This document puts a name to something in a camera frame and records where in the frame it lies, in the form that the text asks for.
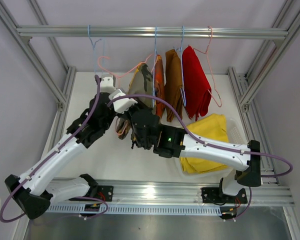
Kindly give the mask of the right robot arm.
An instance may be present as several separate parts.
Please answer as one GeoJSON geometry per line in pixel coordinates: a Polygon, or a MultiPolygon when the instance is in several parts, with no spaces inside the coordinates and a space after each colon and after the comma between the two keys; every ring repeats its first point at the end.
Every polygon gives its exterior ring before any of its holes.
{"type": "Polygon", "coordinates": [[[221,178],[218,187],[203,187],[202,201],[222,206],[246,204],[244,187],[259,187],[261,179],[260,143],[230,144],[195,135],[189,130],[161,124],[160,118],[150,109],[131,106],[122,117],[130,122],[132,144],[163,158],[191,157],[227,165],[232,171],[221,178]]]}

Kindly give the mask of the blue hanger of yellow trousers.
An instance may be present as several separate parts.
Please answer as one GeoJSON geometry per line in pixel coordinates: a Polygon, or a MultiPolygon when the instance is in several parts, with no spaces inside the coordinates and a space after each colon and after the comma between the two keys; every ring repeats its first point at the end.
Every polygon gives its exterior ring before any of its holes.
{"type": "Polygon", "coordinates": [[[92,47],[92,56],[93,56],[93,72],[96,74],[98,70],[100,70],[101,75],[104,74],[104,70],[98,65],[98,43],[102,43],[102,53],[105,53],[105,39],[99,38],[97,40],[92,39],[92,33],[91,33],[91,25],[89,24],[87,26],[87,37],[90,41],[91,47],[92,47]]]}

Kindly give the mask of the pink hanger of yellow camouflage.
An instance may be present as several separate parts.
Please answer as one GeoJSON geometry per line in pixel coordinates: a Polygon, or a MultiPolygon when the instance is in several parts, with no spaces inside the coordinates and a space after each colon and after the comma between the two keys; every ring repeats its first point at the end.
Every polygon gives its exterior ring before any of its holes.
{"type": "MultiPolygon", "coordinates": [[[[127,85],[128,95],[148,95],[152,96],[153,92],[153,71],[148,65],[149,59],[153,56],[153,53],[148,55],[143,61],[138,62],[134,66],[125,69],[126,71],[115,71],[105,67],[105,60],[110,60],[110,57],[102,55],[98,57],[98,66],[103,69],[104,72],[113,75],[118,81],[117,87],[122,87],[121,79],[131,77],[127,85]]],[[[141,103],[145,104],[146,107],[150,107],[151,110],[155,110],[156,106],[152,107],[152,99],[141,97],[141,103]]],[[[124,120],[122,117],[117,119],[115,123],[115,132],[120,140],[127,137],[129,131],[132,129],[132,123],[128,123],[128,120],[124,120]]]]}

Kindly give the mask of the orange brown camouflage trousers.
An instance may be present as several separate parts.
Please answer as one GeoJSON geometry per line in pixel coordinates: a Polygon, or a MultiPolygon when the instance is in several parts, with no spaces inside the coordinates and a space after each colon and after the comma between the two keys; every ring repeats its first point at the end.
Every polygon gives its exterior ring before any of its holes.
{"type": "MultiPolygon", "coordinates": [[[[154,87],[155,96],[164,100],[165,99],[165,79],[164,79],[164,67],[163,60],[160,55],[157,56],[154,66],[154,87]]],[[[165,111],[165,104],[156,100],[155,101],[155,114],[162,118],[165,111]]]]}

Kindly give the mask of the blue hanger of orange camouflage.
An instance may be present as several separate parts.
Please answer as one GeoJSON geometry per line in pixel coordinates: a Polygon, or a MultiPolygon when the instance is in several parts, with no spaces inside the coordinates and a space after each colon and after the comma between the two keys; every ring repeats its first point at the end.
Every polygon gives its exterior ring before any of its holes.
{"type": "MultiPolygon", "coordinates": [[[[152,86],[152,96],[155,97],[156,96],[156,80],[155,80],[155,67],[156,67],[156,63],[157,63],[157,31],[158,31],[158,27],[155,26],[154,28],[154,53],[153,53],[153,68],[152,68],[152,76],[153,76],[153,86],[152,86]]],[[[156,106],[156,100],[152,99],[152,108],[154,109],[156,106]]]]}

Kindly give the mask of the white plastic basket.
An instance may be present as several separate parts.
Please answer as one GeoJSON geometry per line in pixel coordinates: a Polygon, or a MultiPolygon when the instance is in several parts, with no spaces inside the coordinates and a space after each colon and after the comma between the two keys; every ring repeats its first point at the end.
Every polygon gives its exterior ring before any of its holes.
{"type": "MultiPolygon", "coordinates": [[[[234,118],[231,117],[226,118],[226,131],[227,131],[228,140],[231,144],[239,145],[239,144],[245,144],[247,142],[244,132],[239,128],[239,123],[234,118]]],[[[185,179],[198,179],[203,177],[215,176],[219,174],[227,175],[232,171],[232,168],[227,167],[222,170],[216,170],[216,171],[211,171],[206,173],[187,173],[182,170],[182,165],[180,160],[175,159],[175,164],[179,174],[185,179]]]]}

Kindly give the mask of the yellow grey camouflage trousers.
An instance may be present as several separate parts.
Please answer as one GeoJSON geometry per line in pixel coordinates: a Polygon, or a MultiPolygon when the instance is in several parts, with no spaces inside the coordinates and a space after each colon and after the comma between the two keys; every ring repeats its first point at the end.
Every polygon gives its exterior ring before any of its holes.
{"type": "Polygon", "coordinates": [[[159,117],[155,116],[156,107],[153,100],[144,95],[153,95],[153,74],[147,64],[139,65],[128,86],[128,92],[117,89],[114,97],[135,95],[135,97],[123,98],[113,103],[113,107],[119,117],[116,120],[115,131],[118,138],[123,140],[131,133],[133,147],[150,150],[156,142],[156,126],[159,117]]]}

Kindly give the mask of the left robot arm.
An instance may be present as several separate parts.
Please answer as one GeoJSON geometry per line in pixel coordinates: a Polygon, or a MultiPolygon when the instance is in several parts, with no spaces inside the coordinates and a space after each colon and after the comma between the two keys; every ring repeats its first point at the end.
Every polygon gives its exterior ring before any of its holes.
{"type": "Polygon", "coordinates": [[[110,128],[115,111],[107,106],[109,102],[109,93],[98,93],[47,156],[21,175],[11,174],[5,179],[10,192],[8,198],[13,199],[30,220],[43,215],[50,205],[65,200],[105,200],[99,184],[87,173],[58,186],[50,182],[110,128]]]}

